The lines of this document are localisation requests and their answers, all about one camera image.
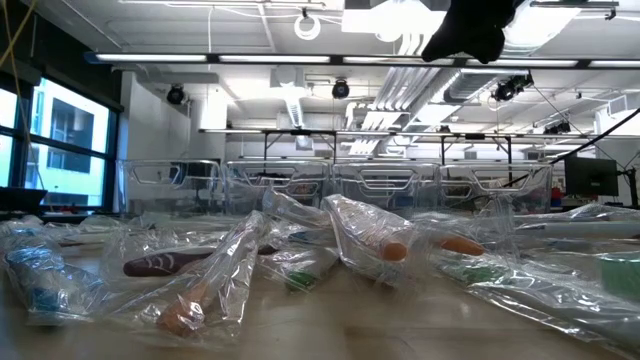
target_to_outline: hanging cable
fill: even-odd
[[[4,12],[5,14],[7,13],[7,11],[9,10],[9,8],[7,7],[7,1],[6,0],[2,0],[2,3],[4,4]],[[0,58],[0,67],[2,67],[2,65],[4,65],[5,60],[7,60],[7,56],[9,56],[9,53],[13,53],[13,47],[16,45],[16,41],[18,41],[18,38],[20,37],[20,34],[22,34],[22,30],[24,30],[25,25],[27,25],[27,22],[29,21],[29,17],[31,17],[31,13],[33,12],[33,10],[36,8],[36,4],[38,3],[38,0],[32,0],[31,1],[31,5],[29,6],[29,9],[27,10],[27,13],[24,16],[24,19],[22,19],[22,22],[20,23],[20,26],[18,26],[18,30],[16,30],[15,35],[13,36],[13,38],[11,38],[11,35],[9,34],[9,22],[7,20],[7,35],[8,35],[8,40],[9,40],[9,46],[7,46],[7,50],[4,51],[4,54],[2,54],[2,58]]]
[[[32,7],[35,6],[35,3],[37,2],[37,0],[34,0],[31,5]],[[13,79],[15,81],[15,85],[16,85],[16,98],[18,100],[18,111],[20,111],[20,119],[22,120],[22,127],[24,129],[24,141],[27,144],[27,147],[29,148],[29,154],[28,156],[31,158],[31,161],[34,163],[34,169],[36,172],[36,176],[40,182],[40,187],[42,187],[42,190],[46,190],[46,188],[44,187],[44,181],[42,180],[42,175],[40,175],[40,170],[39,170],[39,164],[38,161],[36,161],[35,158],[35,152],[33,151],[33,143],[31,143],[31,130],[29,129],[29,121],[27,120],[27,112],[26,109],[24,108],[24,104],[22,103],[22,92],[20,90],[20,79],[18,79],[18,67],[16,66],[16,58],[15,55],[13,53],[13,46],[16,43],[16,40],[18,38],[19,31],[21,31],[23,24],[25,24],[27,22],[27,20],[29,19],[29,16],[31,15],[31,11],[27,12],[27,14],[25,15],[25,19],[22,21],[22,23],[20,24],[21,27],[18,28],[18,31],[16,31],[16,34],[13,36],[13,38],[11,37],[11,27],[10,27],[10,23],[9,23],[9,8],[7,7],[7,0],[2,0],[2,4],[4,5],[4,25],[5,28],[7,29],[7,40],[9,41],[9,47],[7,48],[7,50],[5,51],[5,53],[8,54],[9,58],[11,59],[11,69],[13,71]],[[45,195],[46,199],[49,199],[49,193],[47,192],[47,194]],[[53,205],[49,204],[49,210],[51,210],[51,212],[53,212]]]
[[[549,105],[553,108],[553,110],[555,110],[555,111],[556,111],[556,113],[557,113],[558,115],[560,115],[560,117],[562,117],[562,119],[563,119],[564,121],[566,121],[566,122],[567,122],[569,125],[571,125],[574,129],[576,129],[576,131],[577,131],[577,132],[579,132],[579,133],[580,133],[580,135],[585,135],[585,134],[584,134],[580,129],[578,129],[578,127],[577,127],[577,126],[575,126],[575,125],[574,125],[574,124],[569,120],[569,118],[568,118],[568,117],[566,117],[562,112],[560,112],[560,110],[558,110],[558,108],[557,108],[557,107],[555,107],[555,105],[553,105],[553,103],[552,103],[551,101],[549,101],[549,99],[548,99],[546,96],[544,96],[544,94],[542,93],[542,91],[540,91],[540,89],[538,89],[538,87],[537,87],[537,86],[535,86],[535,85],[532,85],[532,86],[533,86],[533,88],[534,88],[534,89],[536,89],[536,91],[538,92],[538,94],[540,94],[540,96],[542,96],[542,98],[547,102],[547,104],[549,104]],[[606,152],[606,151],[604,151],[604,150],[602,150],[598,145],[593,145],[593,146],[595,146],[595,147],[596,147],[596,149],[600,150],[600,152],[601,152],[604,156],[606,156],[606,157],[608,157],[609,159],[611,159],[611,160],[615,161],[615,162],[616,162],[616,164],[618,164],[618,166],[620,166],[620,167],[624,170],[624,166],[622,166],[622,164],[621,164],[618,160],[614,159],[611,155],[607,154],[607,152]]]

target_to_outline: fluorescent light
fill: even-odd
[[[527,67],[573,67],[576,66],[578,60],[548,60],[548,59],[498,59],[489,64],[482,64],[480,61],[470,59],[467,61],[468,66],[521,66]]]
[[[201,131],[216,134],[262,134],[262,130],[250,129],[202,129]]]
[[[453,64],[453,59],[438,59],[432,62],[424,62],[417,56],[345,56],[345,64],[376,64],[376,65],[438,65],[447,66]]]
[[[104,62],[207,62],[206,55],[190,54],[96,54]]]
[[[632,68],[640,67],[640,60],[594,60],[589,67],[619,67]]]
[[[220,55],[223,63],[329,63],[328,56],[297,56],[297,55]]]
[[[524,69],[460,69],[463,74],[505,74],[505,75],[528,75],[529,71]]]
[[[337,131],[337,135],[389,136],[388,131]]]

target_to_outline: table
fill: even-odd
[[[96,258],[76,258],[90,271]],[[222,359],[153,347],[99,323],[29,327],[9,279],[0,280],[0,359]],[[241,360],[621,359],[604,348],[512,314],[434,276],[418,294],[375,286],[343,266],[310,293],[254,276]]]

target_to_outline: ceiling light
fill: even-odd
[[[439,59],[432,62],[424,62],[418,56],[345,56],[345,64],[370,64],[370,65],[413,65],[413,66],[451,66],[454,59]]]
[[[200,131],[205,133],[216,133],[216,134],[262,134],[262,130],[250,130],[250,129],[203,129]]]
[[[327,64],[328,56],[297,56],[297,55],[220,55],[222,63],[313,63]]]
[[[487,65],[483,65],[480,61],[470,59],[467,61],[467,66],[507,66],[507,67],[523,67],[523,68],[553,68],[553,67],[573,67],[578,63],[577,60],[548,60],[548,59],[498,59],[494,62],[490,62]]]
[[[337,135],[389,136],[388,131],[337,131]]]
[[[640,67],[640,60],[594,60],[589,67],[601,68],[632,68]]]
[[[96,54],[96,58],[103,62],[207,62],[206,55],[189,54]]]

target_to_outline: transparent container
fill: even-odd
[[[438,165],[349,163],[333,166],[334,191],[404,218],[438,205]]]
[[[118,203],[121,213],[221,213],[222,189],[222,172],[215,161],[118,162]]]
[[[329,193],[329,165],[319,161],[229,161],[224,172],[229,215],[262,210],[269,188],[314,207]]]
[[[448,165],[440,167],[440,210],[477,214],[502,195],[519,215],[548,213],[550,165]]]

